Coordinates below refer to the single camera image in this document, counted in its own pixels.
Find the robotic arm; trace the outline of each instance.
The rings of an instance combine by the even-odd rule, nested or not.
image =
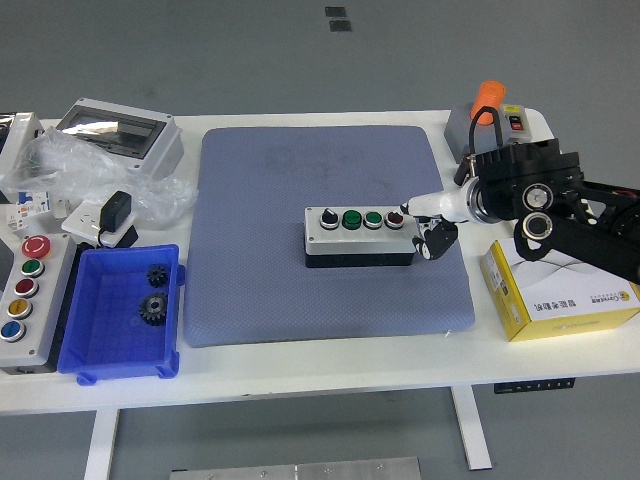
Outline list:
[[[640,283],[640,190],[585,181],[578,154],[561,153],[557,139],[472,150],[454,181],[459,189],[400,206],[418,220],[421,237],[413,244],[423,257],[446,252],[457,239],[456,223],[515,220],[514,241],[525,260],[555,249]],[[587,200],[604,205],[599,216]]]

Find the yellow cardboard box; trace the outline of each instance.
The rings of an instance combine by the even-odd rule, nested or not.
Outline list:
[[[640,312],[636,285],[555,250],[528,262],[499,240],[481,268],[509,341],[606,330]]]

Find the black power adapter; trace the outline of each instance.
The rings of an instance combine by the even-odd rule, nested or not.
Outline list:
[[[131,195],[118,190],[100,209],[100,231],[115,233],[131,213]]]

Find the metal gear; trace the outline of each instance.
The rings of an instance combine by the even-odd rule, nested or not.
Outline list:
[[[169,281],[167,270],[162,265],[154,265],[147,271],[147,280],[152,287],[162,287]]]
[[[140,316],[151,326],[158,327],[167,321],[167,304],[169,297],[166,293],[152,293],[140,303]]]

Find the table leg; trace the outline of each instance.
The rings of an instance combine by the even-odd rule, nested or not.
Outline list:
[[[458,415],[458,425],[462,434],[469,470],[492,468],[471,385],[451,387],[451,395]]]
[[[96,411],[89,458],[84,473],[85,480],[109,480],[119,413],[120,410],[117,408],[102,408]]]

